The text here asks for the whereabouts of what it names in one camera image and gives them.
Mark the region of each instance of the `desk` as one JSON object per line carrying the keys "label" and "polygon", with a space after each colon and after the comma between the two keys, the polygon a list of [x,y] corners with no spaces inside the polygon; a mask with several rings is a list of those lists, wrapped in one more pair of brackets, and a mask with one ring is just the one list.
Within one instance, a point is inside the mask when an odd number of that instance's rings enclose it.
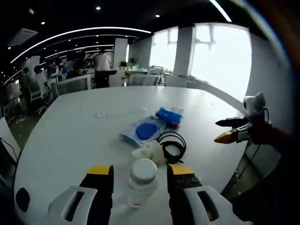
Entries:
{"label": "desk", "polygon": [[166,165],[158,167],[159,188],[141,208],[132,209],[121,203],[120,177],[128,172],[123,168],[127,168],[134,148],[122,140],[120,133],[132,122],[154,115],[161,106],[185,110],[178,129],[187,142],[183,161],[203,185],[221,192],[236,170],[246,143],[215,143],[215,137],[228,130],[215,122],[240,116],[240,112],[203,90],[94,89],[59,96],[31,132],[15,177],[14,194],[23,187],[30,195],[26,213],[15,205],[19,217],[26,224],[35,224],[48,212],[53,199],[71,185],[79,185],[91,167],[114,165],[110,224],[171,225]]}

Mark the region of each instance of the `blue tissue pack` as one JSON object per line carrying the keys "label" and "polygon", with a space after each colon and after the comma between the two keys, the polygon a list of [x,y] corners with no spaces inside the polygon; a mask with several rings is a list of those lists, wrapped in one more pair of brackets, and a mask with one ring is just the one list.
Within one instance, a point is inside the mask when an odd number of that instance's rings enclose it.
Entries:
{"label": "blue tissue pack", "polygon": [[183,118],[183,109],[172,107],[171,110],[167,110],[163,107],[159,108],[155,114],[158,118],[165,121],[168,125],[173,127],[179,127]]}
{"label": "blue tissue pack", "polygon": [[158,138],[165,129],[166,122],[155,116],[148,116],[132,123],[121,135],[129,142],[142,147]]}

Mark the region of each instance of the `white pillar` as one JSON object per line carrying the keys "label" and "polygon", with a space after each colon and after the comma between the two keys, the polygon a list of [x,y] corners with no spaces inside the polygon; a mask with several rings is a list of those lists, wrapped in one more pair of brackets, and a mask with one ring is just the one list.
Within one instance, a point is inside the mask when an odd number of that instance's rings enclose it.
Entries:
{"label": "white pillar", "polygon": [[188,75],[193,38],[194,27],[183,27],[178,29],[178,41],[174,65],[175,75]]}
{"label": "white pillar", "polygon": [[113,68],[119,68],[120,62],[125,61],[127,44],[127,38],[116,38],[114,43]]}

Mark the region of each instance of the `black ceiling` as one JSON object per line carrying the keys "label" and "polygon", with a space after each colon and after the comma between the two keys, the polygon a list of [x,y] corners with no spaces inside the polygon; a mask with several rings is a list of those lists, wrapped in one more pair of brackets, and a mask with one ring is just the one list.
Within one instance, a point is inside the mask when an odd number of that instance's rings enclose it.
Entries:
{"label": "black ceiling", "polygon": [[[231,17],[233,24],[249,27],[252,33],[263,36],[244,10],[229,0],[218,2]],[[128,35],[130,43],[137,37],[144,38],[151,35],[129,30],[76,32],[42,43],[10,64],[11,60],[34,44],[67,31],[118,26],[156,32],[178,25],[190,26],[193,23],[226,23],[224,17],[208,0],[27,0],[10,1],[6,2],[6,5],[0,14],[1,21],[5,22],[0,35],[0,64],[6,77],[0,74],[0,83],[20,69],[25,57],[40,55],[42,62],[46,56],[76,47],[114,44],[115,35]],[[96,6],[100,6],[101,9],[97,11]],[[161,17],[156,18],[155,14],[160,14]],[[38,34],[8,50],[8,42],[21,28],[35,30]]]}

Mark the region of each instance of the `white bottle cap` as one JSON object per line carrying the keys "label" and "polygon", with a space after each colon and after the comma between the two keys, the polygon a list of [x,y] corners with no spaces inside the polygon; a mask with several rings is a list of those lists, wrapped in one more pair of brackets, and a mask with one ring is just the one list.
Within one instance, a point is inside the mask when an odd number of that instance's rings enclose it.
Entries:
{"label": "white bottle cap", "polygon": [[150,159],[140,158],[131,167],[130,177],[139,185],[150,184],[156,175],[157,167]]}

